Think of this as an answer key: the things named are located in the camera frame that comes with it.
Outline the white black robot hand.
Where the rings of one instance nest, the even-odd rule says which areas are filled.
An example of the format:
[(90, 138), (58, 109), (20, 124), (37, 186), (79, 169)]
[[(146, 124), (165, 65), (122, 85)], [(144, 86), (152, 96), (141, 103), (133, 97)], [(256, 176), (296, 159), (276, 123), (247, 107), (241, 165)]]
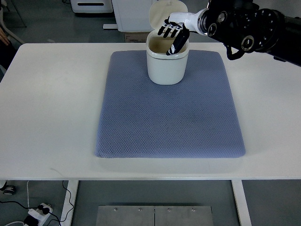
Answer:
[(174, 12), (164, 20), (158, 35), (164, 38), (170, 36), (174, 39), (166, 55), (175, 55), (180, 52), (189, 39), (190, 33), (207, 35), (206, 17), (208, 9), (203, 9), (195, 14), (189, 12)]

